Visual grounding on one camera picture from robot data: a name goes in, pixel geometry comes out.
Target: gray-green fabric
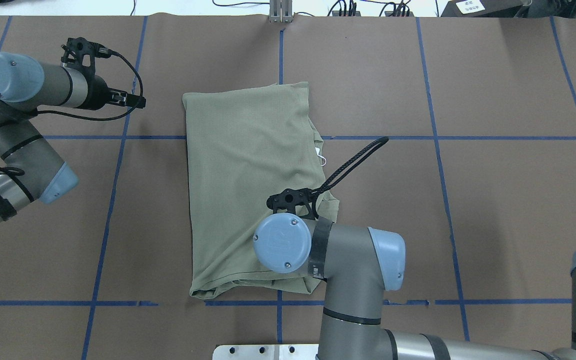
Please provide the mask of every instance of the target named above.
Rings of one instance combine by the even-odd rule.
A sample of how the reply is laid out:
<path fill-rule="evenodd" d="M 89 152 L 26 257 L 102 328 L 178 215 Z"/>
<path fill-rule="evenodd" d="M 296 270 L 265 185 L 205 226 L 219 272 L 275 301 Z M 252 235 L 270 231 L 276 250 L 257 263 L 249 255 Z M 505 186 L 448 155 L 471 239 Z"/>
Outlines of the gray-green fabric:
<path fill-rule="evenodd" d="M 308 116 L 308 82 L 186 93 L 188 184 L 192 222 L 190 296 L 214 299 L 239 286 L 310 294 L 319 280 L 260 264 L 252 246 L 272 212 L 266 199 L 285 189 L 315 189 L 325 176 L 315 148 L 323 140 Z M 336 221 L 329 192 L 317 212 Z"/>

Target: white floor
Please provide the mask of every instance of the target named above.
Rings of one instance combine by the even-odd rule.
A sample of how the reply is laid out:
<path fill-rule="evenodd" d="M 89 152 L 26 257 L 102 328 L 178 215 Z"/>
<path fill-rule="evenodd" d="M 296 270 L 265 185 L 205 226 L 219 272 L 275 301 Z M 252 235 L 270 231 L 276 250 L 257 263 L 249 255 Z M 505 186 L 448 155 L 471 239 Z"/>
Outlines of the white floor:
<path fill-rule="evenodd" d="M 215 0 L 217 3 L 238 3 L 245 0 Z M 448 0 L 438 0 L 442 12 Z M 315 16 L 326 16 L 333 0 L 293 0 L 294 12 L 308 12 Z M 409 5 L 415 16 L 434 17 L 437 10 L 434 0 L 411 0 Z M 0 15 L 40 16 L 115 16 L 129 15 L 133 0 L 15 0 L 0 4 Z M 378 16 L 381 4 L 359 0 L 357 10 L 362 16 Z M 246 5 L 238 7 L 215 6 L 211 0 L 136 0 L 135 14 L 138 16 L 164 12 L 176 15 L 248 15 L 267 14 L 268 5 Z"/>

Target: label sticker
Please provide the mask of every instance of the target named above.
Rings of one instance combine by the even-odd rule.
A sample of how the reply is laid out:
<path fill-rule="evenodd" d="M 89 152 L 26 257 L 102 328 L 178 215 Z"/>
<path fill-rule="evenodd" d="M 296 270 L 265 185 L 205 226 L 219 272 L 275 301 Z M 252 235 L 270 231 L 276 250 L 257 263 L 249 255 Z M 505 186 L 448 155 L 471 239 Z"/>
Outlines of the label sticker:
<path fill-rule="evenodd" d="M 466 0 L 455 3 L 462 14 L 471 14 L 486 10 L 480 0 Z"/>

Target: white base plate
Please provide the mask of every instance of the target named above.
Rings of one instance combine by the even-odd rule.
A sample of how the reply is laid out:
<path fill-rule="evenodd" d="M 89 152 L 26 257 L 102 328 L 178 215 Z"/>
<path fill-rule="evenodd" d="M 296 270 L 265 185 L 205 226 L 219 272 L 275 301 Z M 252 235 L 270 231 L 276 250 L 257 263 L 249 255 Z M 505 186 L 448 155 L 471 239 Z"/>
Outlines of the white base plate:
<path fill-rule="evenodd" d="M 212 360 L 315 360 L 318 348 L 318 344 L 221 345 L 214 349 Z"/>

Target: white tag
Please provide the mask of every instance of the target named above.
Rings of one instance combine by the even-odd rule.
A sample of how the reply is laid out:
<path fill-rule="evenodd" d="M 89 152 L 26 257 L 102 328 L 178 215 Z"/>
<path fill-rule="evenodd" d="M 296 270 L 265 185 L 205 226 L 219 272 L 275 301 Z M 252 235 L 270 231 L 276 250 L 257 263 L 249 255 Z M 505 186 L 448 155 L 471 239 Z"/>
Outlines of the white tag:
<path fill-rule="evenodd" d="M 462 14 L 471 14 L 486 10 L 480 0 L 466 0 L 455 3 Z"/>
<path fill-rule="evenodd" d="M 315 147 L 315 153 L 317 153 L 317 156 L 324 160 L 324 163 L 321 164 L 321 166 L 325 166 L 326 163 L 328 162 L 328 160 L 326 160 L 326 157 L 323 157 L 322 155 L 320 155 L 320 151 L 321 151 L 320 148 Z"/>

